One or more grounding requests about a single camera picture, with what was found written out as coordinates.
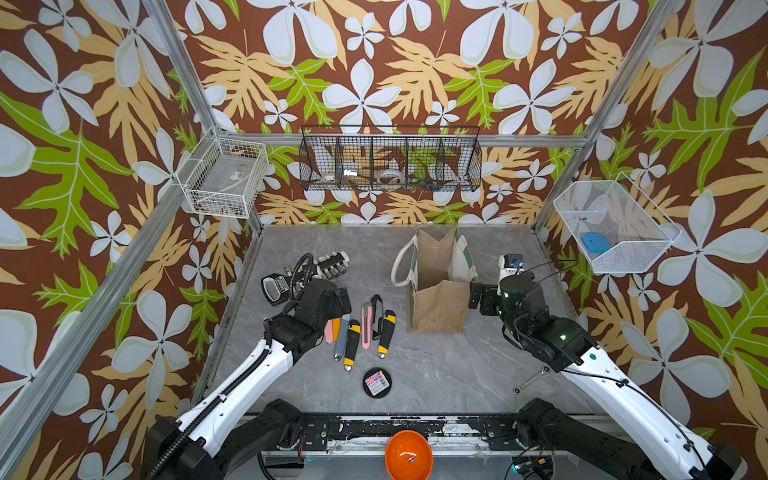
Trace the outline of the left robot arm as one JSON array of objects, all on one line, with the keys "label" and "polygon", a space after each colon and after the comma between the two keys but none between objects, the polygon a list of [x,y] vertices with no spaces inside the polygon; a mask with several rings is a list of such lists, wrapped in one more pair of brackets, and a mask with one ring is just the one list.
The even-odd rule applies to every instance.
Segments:
[{"label": "left robot arm", "polygon": [[350,313],[345,288],[312,279],[299,297],[266,319],[264,336],[241,365],[210,395],[176,420],[148,432],[144,479],[223,479],[264,450],[294,443],[303,414],[284,400],[261,414],[243,416],[280,376],[322,340],[326,324]]}]

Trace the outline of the green christmas burlap pouch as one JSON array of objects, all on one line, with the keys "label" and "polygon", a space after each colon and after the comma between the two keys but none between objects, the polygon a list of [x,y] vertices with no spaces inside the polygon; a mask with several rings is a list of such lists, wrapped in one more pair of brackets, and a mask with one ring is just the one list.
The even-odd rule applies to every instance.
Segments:
[{"label": "green christmas burlap pouch", "polygon": [[461,333],[470,284],[476,279],[467,239],[459,229],[440,240],[417,231],[398,252],[390,272],[392,284],[407,291],[407,331]]}]

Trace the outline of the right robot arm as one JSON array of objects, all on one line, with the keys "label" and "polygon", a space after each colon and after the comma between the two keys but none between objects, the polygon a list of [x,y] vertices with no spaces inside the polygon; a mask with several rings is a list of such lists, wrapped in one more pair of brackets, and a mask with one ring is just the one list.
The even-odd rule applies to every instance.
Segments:
[{"label": "right robot arm", "polygon": [[532,273],[471,283],[469,306],[499,318],[505,340],[587,393],[629,436],[608,435],[534,399],[515,416],[519,444],[567,451],[616,479],[735,479],[743,469],[733,448],[675,420],[576,321],[552,315]]}]

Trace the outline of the small black yellow utility knife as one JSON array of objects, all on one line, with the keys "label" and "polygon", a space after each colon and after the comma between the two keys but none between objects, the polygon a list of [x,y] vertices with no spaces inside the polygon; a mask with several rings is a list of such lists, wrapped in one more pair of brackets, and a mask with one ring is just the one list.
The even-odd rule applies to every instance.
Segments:
[{"label": "small black yellow utility knife", "polygon": [[384,359],[389,353],[389,347],[395,331],[397,317],[393,310],[387,309],[378,322],[378,348],[377,353]]}]

